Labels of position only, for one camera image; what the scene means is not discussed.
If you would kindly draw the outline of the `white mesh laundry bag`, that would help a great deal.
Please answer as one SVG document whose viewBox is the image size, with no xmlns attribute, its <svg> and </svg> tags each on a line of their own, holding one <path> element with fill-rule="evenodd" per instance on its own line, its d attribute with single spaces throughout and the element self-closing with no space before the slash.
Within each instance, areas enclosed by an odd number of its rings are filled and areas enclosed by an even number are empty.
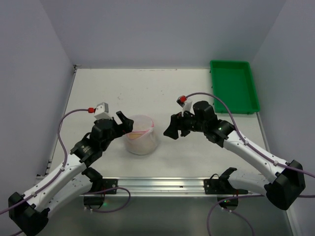
<svg viewBox="0 0 315 236">
<path fill-rule="evenodd" d="M 152 118 L 145 115 L 133 115 L 129 117 L 134 120 L 132 132 L 147 132 L 138 139 L 131 140 L 128 134 L 124 137 L 124 145 L 128 152 L 136 155 L 147 155 L 158 146 L 158 139 L 154 130 L 155 124 Z"/>
</svg>

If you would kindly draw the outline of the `beige bra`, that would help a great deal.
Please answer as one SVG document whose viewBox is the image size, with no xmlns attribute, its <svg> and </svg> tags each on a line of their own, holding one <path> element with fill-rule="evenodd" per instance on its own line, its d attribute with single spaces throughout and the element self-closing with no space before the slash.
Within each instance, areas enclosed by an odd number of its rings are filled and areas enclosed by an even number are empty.
<svg viewBox="0 0 315 236">
<path fill-rule="evenodd" d="M 138 139 L 141 136 L 145 135 L 147 132 L 130 132 L 128 133 L 128 138 L 131 140 Z"/>
</svg>

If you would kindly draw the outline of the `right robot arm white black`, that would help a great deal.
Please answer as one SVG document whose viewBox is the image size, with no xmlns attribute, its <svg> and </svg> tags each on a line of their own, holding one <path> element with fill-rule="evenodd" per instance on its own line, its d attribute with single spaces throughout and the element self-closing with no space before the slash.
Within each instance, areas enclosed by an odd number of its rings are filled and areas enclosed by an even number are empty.
<svg viewBox="0 0 315 236">
<path fill-rule="evenodd" d="M 219 119 L 207 101 L 195 104 L 187 101 L 182 107 L 181 112 L 171 116 L 164 136 L 176 140 L 190 132 L 203 133 L 208 141 L 238 155 L 260 173 L 256 176 L 230 167 L 218 179 L 204 180 L 206 193 L 251 191 L 266 196 L 277 208 L 287 210 L 305 189 L 303 167 L 299 162 L 278 158 L 237 133 L 235 125 Z"/>
</svg>

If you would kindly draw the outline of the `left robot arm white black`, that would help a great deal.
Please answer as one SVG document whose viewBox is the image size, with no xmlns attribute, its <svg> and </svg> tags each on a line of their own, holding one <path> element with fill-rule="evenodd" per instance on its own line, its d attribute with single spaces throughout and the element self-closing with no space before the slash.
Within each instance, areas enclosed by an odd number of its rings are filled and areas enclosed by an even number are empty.
<svg viewBox="0 0 315 236">
<path fill-rule="evenodd" d="M 91 167 L 113 140 L 133 130 L 133 120 L 121 111 L 116 114 L 120 124 L 112 117 L 98 118 L 57 168 L 23 194 L 15 192 L 8 198 L 7 212 L 21 232 L 37 235 L 56 210 L 80 195 L 105 195 L 119 189 L 117 184 L 102 188 L 102 175 Z"/>
</svg>

